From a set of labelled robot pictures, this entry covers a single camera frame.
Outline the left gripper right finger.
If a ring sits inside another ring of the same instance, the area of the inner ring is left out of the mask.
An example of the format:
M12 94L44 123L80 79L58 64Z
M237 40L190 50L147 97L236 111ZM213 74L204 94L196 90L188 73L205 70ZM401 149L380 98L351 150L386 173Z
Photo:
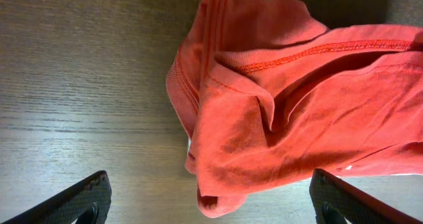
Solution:
M321 168L313 172L309 194L318 224L422 224Z

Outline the red t-shirt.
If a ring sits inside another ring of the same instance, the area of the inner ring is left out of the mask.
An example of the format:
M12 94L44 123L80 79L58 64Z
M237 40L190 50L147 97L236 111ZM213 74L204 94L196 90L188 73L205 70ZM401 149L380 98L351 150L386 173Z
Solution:
M166 80L200 211L311 177L422 174L422 29L329 29L299 0L201 0Z

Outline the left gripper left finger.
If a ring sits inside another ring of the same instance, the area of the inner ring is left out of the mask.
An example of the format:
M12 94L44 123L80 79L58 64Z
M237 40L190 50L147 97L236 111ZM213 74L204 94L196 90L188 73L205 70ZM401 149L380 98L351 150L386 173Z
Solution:
M3 224L105 224L112 189L100 170Z

